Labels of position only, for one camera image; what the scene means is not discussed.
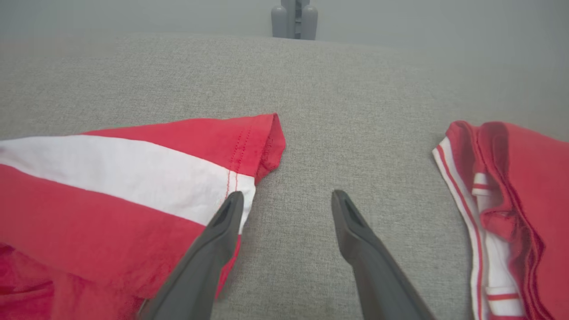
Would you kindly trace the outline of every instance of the clothing pile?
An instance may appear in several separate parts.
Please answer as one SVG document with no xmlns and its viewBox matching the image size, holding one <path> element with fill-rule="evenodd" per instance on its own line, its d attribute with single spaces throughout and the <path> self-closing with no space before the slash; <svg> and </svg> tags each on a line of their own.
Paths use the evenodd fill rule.
<svg viewBox="0 0 569 320">
<path fill-rule="evenodd" d="M 0 318 L 132 319 L 284 149 L 276 114 L 1 141 Z"/>
<path fill-rule="evenodd" d="M 470 235 L 475 319 L 569 319 L 569 143 L 456 121 L 433 155 Z"/>
</svg>

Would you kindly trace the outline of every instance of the white trim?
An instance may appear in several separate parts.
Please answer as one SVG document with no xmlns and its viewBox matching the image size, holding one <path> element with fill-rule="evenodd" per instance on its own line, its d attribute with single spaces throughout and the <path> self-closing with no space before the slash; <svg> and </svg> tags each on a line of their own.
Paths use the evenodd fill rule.
<svg viewBox="0 0 569 320">
<path fill-rule="evenodd" d="M 518 288 L 515 286 L 495 286 L 487 287 L 486 294 L 489 296 L 497 296 L 499 294 L 512 294 L 518 293 Z"/>
<path fill-rule="evenodd" d="M 98 136 L 0 141 L 0 163 L 34 177 L 100 192 L 207 225 L 228 192 L 245 197 L 255 179 L 154 143 Z"/>
<path fill-rule="evenodd" d="M 488 184 L 488 177 L 484 173 L 476 173 L 474 175 L 474 183 L 478 184 Z"/>
<path fill-rule="evenodd" d="M 499 191 L 494 191 L 489 196 L 479 195 L 476 198 L 480 212 L 495 207 L 500 203 L 500 200 Z M 485 235 L 484 243 L 488 254 L 488 266 L 485 268 L 488 274 L 486 292 L 488 293 L 490 288 L 512 288 L 514 292 L 518 293 L 516 281 L 508 269 L 509 243 L 491 232 L 486 232 Z"/>
<path fill-rule="evenodd" d="M 480 261 L 479 261 L 479 255 L 478 252 L 479 250 L 482 251 L 482 257 L 483 257 L 483 261 L 485 261 L 485 257 L 486 257 L 486 253 L 484 250 L 484 246 L 481 245 L 481 248 L 478 247 L 478 243 L 476 240 L 476 230 L 474 229 L 474 225 L 472 224 L 470 217 L 468 216 L 468 213 L 466 211 L 466 208 L 463 206 L 463 202 L 462 199 L 460 197 L 460 195 L 462 194 L 464 201 L 466 202 L 473 218 L 474 221 L 478 227 L 479 230 L 479 237 L 480 237 L 480 241 L 482 243 L 482 241 L 484 240 L 484 230 L 482 229 L 482 226 L 480 225 L 480 220 L 479 220 L 479 212 L 478 212 L 478 208 L 476 206 L 476 204 L 474 203 L 474 200 L 472 199 L 472 196 L 470 195 L 470 192 L 468 192 L 468 189 L 466 187 L 466 185 L 464 184 L 463 180 L 461 179 L 455 163 L 454 163 L 454 159 L 452 157 L 452 149 L 451 149 L 451 142 L 448 139 L 448 137 L 445 137 L 442 142 L 439 144 L 440 147 L 443 149 L 443 154 L 446 160 L 446 164 L 448 166 L 448 171 L 450 172 L 452 179 L 456 182 L 456 185 L 458 186 L 458 190 L 454 188 L 454 185 L 452 183 L 451 178 L 447 175 L 447 171 L 444 167 L 444 163 L 439 155 L 439 150 L 438 149 L 434 149 L 432 151 L 433 156 L 435 157 L 435 162 L 437 163 L 439 170 L 443 176 L 443 179 L 445 180 L 445 182 L 447 183 L 447 186 L 452 194 L 452 197 L 454 198 L 456 205 L 459 208 L 459 211 L 464 219 L 464 222 L 467 226 L 468 229 L 468 234 L 470 237 L 470 242 L 472 245 L 472 273 L 471 273 L 471 296 L 472 296 L 472 310 L 473 310 L 473 314 L 474 314 L 474 319 L 475 320 L 486 320 L 488 319 L 488 304 L 486 299 L 484 299 L 484 297 L 482 297 L 482 301 L 481 301 L 481 305 L 482 305 L 482 319 L 479 318 L 478 315 L 478 291 L 477 291 L 477 287 L 478 287 L 478 273 L 482 272 L 482 283 L 481 283 L 481 288 L 480 290 L 482 290 L 483 287 L 485 287 L 485 283 L 486 283 L 486 275 L 484 274 L 483 270 L 480 270 Z"/>
<path fill-rule="evenodd" d="M 472 195 L 475 196 L 491 196 L 492 195 L 492 190 L 487 190 L 487 189 L 479 189 L 479 188 L 472 188 Z"/>
<path fill-rule="evenodd" d="M 505 299 L 489 301 L 493 315 L 523 317 L 523 307 L 520 299 Z"/>
</svg>

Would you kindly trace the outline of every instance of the gray upholstery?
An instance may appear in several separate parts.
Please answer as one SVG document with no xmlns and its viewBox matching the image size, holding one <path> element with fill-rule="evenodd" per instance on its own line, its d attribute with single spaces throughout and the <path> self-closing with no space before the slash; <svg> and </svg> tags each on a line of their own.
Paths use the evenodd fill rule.
<svg viewBox="0 0 569 320">
<path fill-rule="evenodd" d="M 466 319 L 470 244 L 431 150 L 454 120 L 569 140 L 567 75 L 277 38 L 4 40 L 0 138 L 277 112 L 287 149 L 212 318 L 360 319 L 330 212 L 342 188 L 436 317 Z"/>
</svg>

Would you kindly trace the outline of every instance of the gray wall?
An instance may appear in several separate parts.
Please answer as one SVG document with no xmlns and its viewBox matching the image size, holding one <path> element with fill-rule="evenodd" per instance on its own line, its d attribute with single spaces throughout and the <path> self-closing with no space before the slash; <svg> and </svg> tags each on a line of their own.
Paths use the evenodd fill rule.
<svg viewBox="0 0 569 320">
<path fill-rule="evenodd" d="M 270 36 L 279 0 L 0 0 L 0 36 L 77 30 Z M 569 65 L 567 0 L 312 0 L 317 40 Z"/>
<path fill-rule="evenodd" d="M 312 0 L 316 38 L 515 64 L 568 63 L 567 0 Z"/>
</svg>

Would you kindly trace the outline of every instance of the red stitching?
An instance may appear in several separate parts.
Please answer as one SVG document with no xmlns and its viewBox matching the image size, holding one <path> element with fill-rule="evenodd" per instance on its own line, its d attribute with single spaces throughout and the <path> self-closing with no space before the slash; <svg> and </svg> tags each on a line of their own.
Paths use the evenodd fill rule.
<svg viewBox="0 0 569 320">
<path fill-rule="evenodd" d="M 245 142 L 243 143 L 243 151 L 241 152 L 241 158 L 239 159 L 237 170 L 235 170 L 235 191 L 237 191 L 237 175 L 239 174 L 239 169 L 241 168 L 241 162 L 243 161 L 243 156 L 245 155 L 245 147 L 247 146 L 247 142 L 249 141 L 250 133 L 251 133 L 251 126 L 249 127 L 249 131 L 247 131 L 247 137 L 245 137 Z"/>
<path fill-rule="evenodd" d="M 265 149 L 263 149 L 263 153 L 261 155 L 261 160 L 259 161 L 259 166 L 257 167 L 257 171 L 255 171 L 255 179 L 259 176 L 259 170 L 261 167 L 265 168 L 268 172 L 275 170 L 278 166 L 274 164 L 271 166 L 272 163 L 269 163 L 270 166 L 267 166 L 265 162 L 269 161 L 269 153 L 271 152 L 271 148 L 273 147 L 273 138 L 267 138 L 267 142 L 265 144 Z"/>
<path fill-rule="evenodd" d="M 233 159 L 235 159 L 235 153 L 237 153 L 237 147 L 239 147 L 239 142 L 241 142 L 241 136 L 243 135 L 243 130 L 239 133 L 239 137 L 237 138 L 237 144 L 235 144 L 235 150 L 233 150 L 233 155 L 231 156 L 231 160 L 229 161 L 229 172 L 227 173 L 227 190 L 225 190 L 225 198 L 229 195 L 229 181 L 231 177 L 231 167 L 233 164 Z"/>
</svg>

